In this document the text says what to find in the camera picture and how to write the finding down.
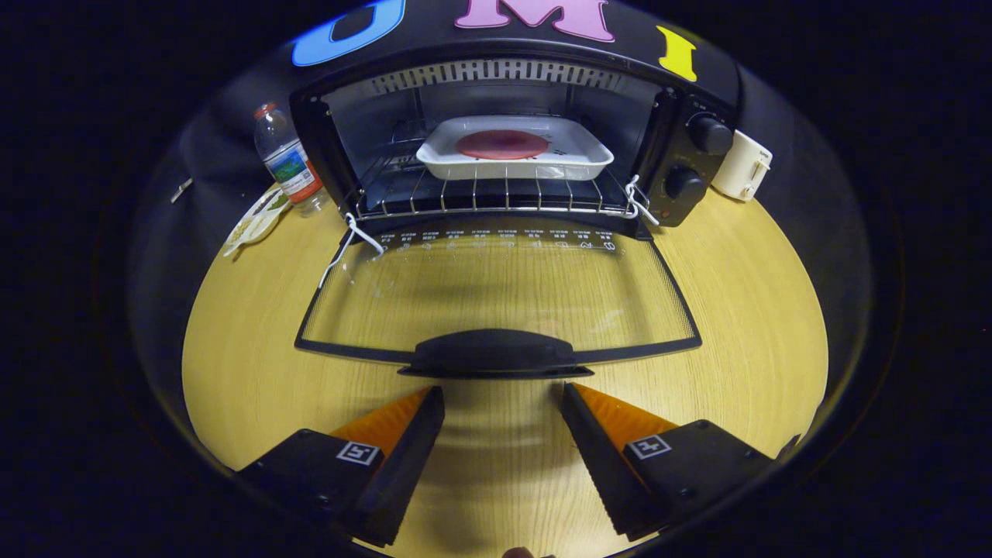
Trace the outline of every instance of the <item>wire rack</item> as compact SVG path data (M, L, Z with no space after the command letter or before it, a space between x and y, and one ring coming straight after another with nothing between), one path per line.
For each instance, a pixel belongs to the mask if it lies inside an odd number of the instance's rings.
M627 218L636 214L625 191L627 181L611 168L616 163L590 181L542 178L537 170L533 179L439 179L416 157L425 139L423 129L398 126L389 149L359 178L354 191L358 220L471 211L571 211ZM544 167L542 174L555 174L554 170ZM559 174L565 176L564 167ZM645 207L650 204L637 185L633 191L635 200Z

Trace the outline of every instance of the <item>bottle label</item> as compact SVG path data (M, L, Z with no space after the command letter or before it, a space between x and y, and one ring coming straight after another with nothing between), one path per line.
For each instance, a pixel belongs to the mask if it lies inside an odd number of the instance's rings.
M320 180L313 173L313 167L310 166L307 152L300 145L300 140L279 150L264 162L283 192L290 198L290 202L294 204L309 198L321 186Z

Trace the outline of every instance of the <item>plastic water bottle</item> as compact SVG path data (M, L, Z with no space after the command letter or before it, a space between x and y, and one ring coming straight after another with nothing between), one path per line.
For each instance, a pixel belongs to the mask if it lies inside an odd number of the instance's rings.
M330 195L313 171L293 121L277 110L274 102L255 111L255 149L301 216L310 216L330 205Z

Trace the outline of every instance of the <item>blue letter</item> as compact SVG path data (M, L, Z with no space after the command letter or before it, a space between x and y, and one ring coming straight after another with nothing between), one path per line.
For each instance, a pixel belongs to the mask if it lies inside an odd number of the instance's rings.
M313 66L324 63L382 39L403 21L404 2L405 0L376 0L366 4L365 7L374 10L372 24L361 33L347 39L333 41L330 38L334 24L344 18L344 15L306 33L297 39L293 47L293 64Z

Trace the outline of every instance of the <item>pink letter m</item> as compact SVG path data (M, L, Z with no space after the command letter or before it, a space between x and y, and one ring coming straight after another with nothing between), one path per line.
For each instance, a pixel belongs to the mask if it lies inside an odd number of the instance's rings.
M499 12L501 2L530 27L538 27L561 9L561 18L552 23L555 29L602 43L614 41L603 21L603 4L607 0L468 0L468 13L454 25L466 29L503 27L510 18Z

